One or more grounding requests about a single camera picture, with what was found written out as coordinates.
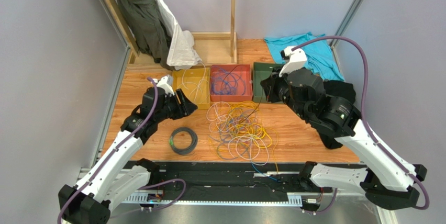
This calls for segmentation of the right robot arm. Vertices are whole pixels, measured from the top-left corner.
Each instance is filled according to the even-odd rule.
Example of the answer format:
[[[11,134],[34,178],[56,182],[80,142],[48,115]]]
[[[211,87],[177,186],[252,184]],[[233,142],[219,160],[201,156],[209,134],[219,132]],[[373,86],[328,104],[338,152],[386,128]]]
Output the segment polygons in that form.
[[[364,168],[333,167],[308,161],[298,174],[304,188],[332,187],[364,195],[387,210],[418,208],[426,189],[427,169],[406,162],[373,134],[360,111],[347,99],[326,93],[321,77],[310,70],[273,69],[261,81],[268,102],[283,102],[320,134],[353,151]]]

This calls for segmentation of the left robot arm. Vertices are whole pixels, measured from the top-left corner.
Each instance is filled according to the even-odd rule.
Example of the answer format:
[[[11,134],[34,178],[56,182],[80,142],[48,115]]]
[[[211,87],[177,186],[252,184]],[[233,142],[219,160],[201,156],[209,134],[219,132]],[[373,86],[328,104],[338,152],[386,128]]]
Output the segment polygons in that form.
[[[197,109],[181,89],[148,88],[100,160],[74,186],[60,189],[57,222],[107,223],[113,210],[136,190],[161,186],[159,166],[147,159],[138,161],[121,178],[117,176],[156,133],[159,123],[182,119]]]

